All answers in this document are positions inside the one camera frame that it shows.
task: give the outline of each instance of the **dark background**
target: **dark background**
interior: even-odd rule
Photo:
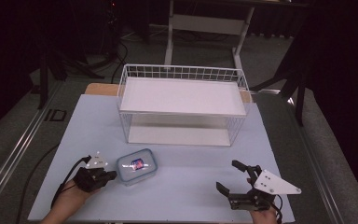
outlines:
[[[39,67],[44,36],[69,57],[86,63],[87,53],[114,53],[112,35],[119,35],[123,24],[130,25],[147,41],[149,23],[166,24],[168,1],[0,1],[0,118],[33,87],[29,74]],[[240,7],[203,6],[193,10],[186,2],[183,12],[242,19]],[[312,52],[306,63],[310,69],[307,86],[329,122],[350,167],[358,180],[358,1],[316,1],[305,22],[305,11],[261,7],[255,11],[250,33],[266,38],[296,36],[280,66],[290,70]],[[113,10],[115,26],[105,10]]]

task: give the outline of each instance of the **gray carpet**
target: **gray carpet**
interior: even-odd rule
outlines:
[[[172,64],[234,66],[230,48],[236,45],[237,38],[230,37],[220,42],[197,43],[184,41],[184,39],[188,39],[188,36],[175,35]],[[138,38],[131,35],[123,40],[128,48],[128,57],[125,60],[127,63],[162,64],[164,62],[166,36],[154,35],[151,37],[150,44],[133,40],[138,40]],[[241,52],[241,60],[249,86],[259,84],[273,76],[290,44],[291,39],[283,38],[266,39],[262,36],[250,36],[246,39]],[[122,47],[120,54],[122,56],[125,54]],[[0,195],[0,223],[14,223],[19,209],[21,192],[28,174],[42,155],[61,141],[79,95],[91,82],[110,82],[116,67],[117,64],[113,64],[104,69],[97,69],[97,73],[105,76],[105,79],[90,79],[72,71],[67,80],[60,84],[61,87],[48,109],[66,111],[66,118],[64,121],[44,121],[40,125]],[[279,89],[282,84],[283,82],[277,83],[271,88]],[[282,177],[295,185],[298,183],[303,189],[301,195],[289,198],[296,216],[296,223],[330,223],[324,209],[323,199],[313,181],[312,171],[304,165],[309,161],[303,148],[304,144],[302,141],[298,141],[298,135],[301,132],[308,137],[344,222],[358,223],[358,185],[340,151],[337,140],[314,102],[311,91],[306,92],[304,128],[291,128],[295,124],[290,121],[287,106],[277,96],[259,94],[255,99],[258,102],[263,102],[263,104],[260,103],[264,105],[260,106],[260,111],[277,162],[280,164]],[[0,166],[36,113],[37,104],[38,96],[27,94],[0,121]],[[54,151],[43,160],[31,179],[22,207],[21,223],[29,223],[26,218],[53,156]]]

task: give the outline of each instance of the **white metal stand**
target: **white metal stand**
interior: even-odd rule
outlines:
[[[250,7],[247,11],[247,17],[245,21],[221,19],[221,18],[209,18],[200,16],[188,16],[173,13],[173,0],[170,3],[170,17],[168,20],[168,44],[165,52],[164,65],[172,64],[172,33],[173,29],[176,30],[188,30],[198,32],[208,32],[224,35],[239,35],[240,41],[236,48],[232,49],[232,55],[234,58],[235,67],[242,69],[240,52],[243,41],[245,40],[248,28],[253,16],[255,8]]]

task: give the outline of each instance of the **human hand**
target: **human hand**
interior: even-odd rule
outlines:
[[[276,224],[275,209],[271,206],[265,211],[249,211],[254,224]]]
[[[88,193],[81,190],[74,180],[68,181],[41,224],[63,223],[68,217],[76,213],[92,194],[98,191],[97,189]]]

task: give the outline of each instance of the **white wire basket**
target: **white wire basket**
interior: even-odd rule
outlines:
[[[240,69],[126,64],[117,107],[128,143],[229,147],[250,111]]]

